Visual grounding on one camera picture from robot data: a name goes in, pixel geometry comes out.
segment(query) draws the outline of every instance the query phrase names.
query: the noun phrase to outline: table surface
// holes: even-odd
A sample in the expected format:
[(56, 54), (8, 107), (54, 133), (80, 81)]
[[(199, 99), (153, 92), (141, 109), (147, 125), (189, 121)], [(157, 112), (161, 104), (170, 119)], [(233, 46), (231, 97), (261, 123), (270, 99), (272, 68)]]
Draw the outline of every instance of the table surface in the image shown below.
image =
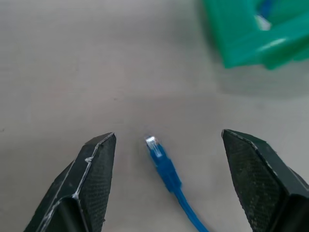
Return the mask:
[(212, 232), (251, 231), (222, 129), (309, 181), (309, 63), (226, 70), (185, 0), (0, 0), (0, 231), (22, 231), (83, 143), (114, 131), (105, 232), (195, 231), (143, 138), (159, 138)]

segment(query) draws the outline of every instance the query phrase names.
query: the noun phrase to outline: blue part of green object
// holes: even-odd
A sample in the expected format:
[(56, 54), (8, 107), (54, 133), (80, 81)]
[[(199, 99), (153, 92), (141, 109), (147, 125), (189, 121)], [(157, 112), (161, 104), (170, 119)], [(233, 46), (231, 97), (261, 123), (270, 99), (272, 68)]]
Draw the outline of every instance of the blue part of green object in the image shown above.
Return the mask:
[(260, 15), (263, 18), (268, 18), (271, 12), (271, 7), (274, 0), (265, 0), (260, 7)]
[(262, 64), (272, 70), (309, 58), (309, 1), (273, 0), (265, 16), (270, 30), (256, 21), (265, 0), (202, 1), (225, 67)]

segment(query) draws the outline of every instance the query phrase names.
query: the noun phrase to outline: green object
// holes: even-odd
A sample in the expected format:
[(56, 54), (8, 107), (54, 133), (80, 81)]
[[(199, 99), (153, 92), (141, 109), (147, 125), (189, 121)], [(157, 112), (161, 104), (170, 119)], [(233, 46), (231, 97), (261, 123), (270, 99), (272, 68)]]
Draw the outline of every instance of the green object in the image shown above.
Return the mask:
[(309, 58), (309, 1), (274, 0), (262, 30), (256, 19), (263, 0), (203, 0), (226, 68), (263, 64), (275, 69)]

